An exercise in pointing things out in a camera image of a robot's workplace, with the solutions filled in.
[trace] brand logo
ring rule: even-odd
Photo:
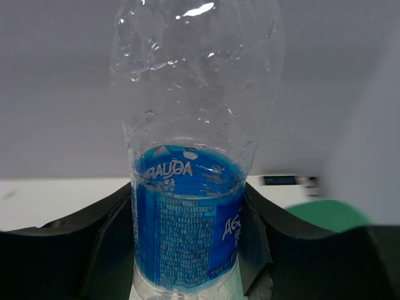
[[[226,221],[226,223],[225,223],[225,231],[224,231],[224,234],[222,235],[222,239],[221,240],[222,241],[225,240],[225,236],[227,234],[234,233],[234,236],[235,236],[235,247],[236,247],[238,245],[240,232],[241,232],[241,224],[240,224],[239,214],[237,214],[236,217],[233,220],[230,217]]]
[[[163,179],[168,179],[172,175],[186,175],[189,174],[193,177],[192,167],[190,161],[184,164],[182,161],[178,161],[173,158],[169,163],[159,164],[157,167],[150,167],[144,173],[144,177],[148,179],[157,179],[158,177],[163,177]]]

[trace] black device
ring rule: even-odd
[[[41,228],[0,232],[0,300],[128,300],[130,199],[127,184]],[[239,263],[250,300],[400,299],[399,226],[338,234],[293,216],[250,185],[241,222]]]

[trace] plastic water bottle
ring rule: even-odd
[[[136,299],[241,299],[239,210],[283,64],[275,0],[124,0],[112,100],[129,153]]]

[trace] blue label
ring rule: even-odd
[[[168,289],[211,283],[236,262],[244,175],[225,157],[161,146],[135,165],[132,218],[142,274]]]

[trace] white table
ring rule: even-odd
[[[264,197],[288,207],[309,201],[302,186],[263,186],[247,179]],[[41,227],[112,194],[129,178],[0,180],[0,230]]]

